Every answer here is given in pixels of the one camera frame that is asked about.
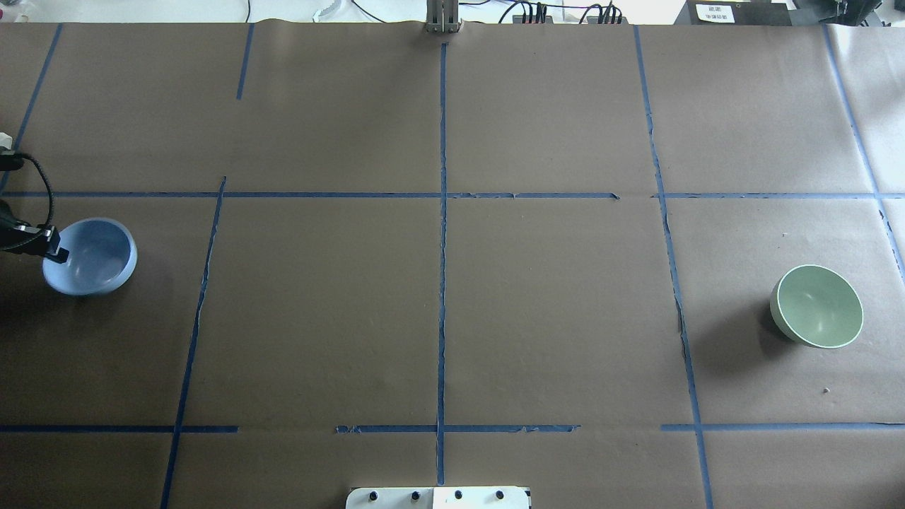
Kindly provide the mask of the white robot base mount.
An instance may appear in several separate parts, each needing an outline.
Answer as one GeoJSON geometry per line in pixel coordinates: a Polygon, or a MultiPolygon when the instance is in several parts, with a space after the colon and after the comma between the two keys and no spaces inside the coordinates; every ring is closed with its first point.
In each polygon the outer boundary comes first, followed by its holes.
{"type": "Polygon", "coordinates": [[[531,508],[521,486],[394,486],[352,489],[346,508],[531,508]]]}

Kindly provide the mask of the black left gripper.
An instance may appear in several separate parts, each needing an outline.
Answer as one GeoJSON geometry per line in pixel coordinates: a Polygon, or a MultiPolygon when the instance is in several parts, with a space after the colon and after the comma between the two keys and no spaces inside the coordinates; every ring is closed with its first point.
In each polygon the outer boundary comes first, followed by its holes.
{"type": "Polygon", "coordinates": [[[59,232],[52,225],[54,201],[49,201],[49,211],[44,223],[32,226],[14,216],[9,203],[1,201],[1,249],[13,254],[49,257],[55,264],[66,264],[70,251],[59,246],[59,232]]]}

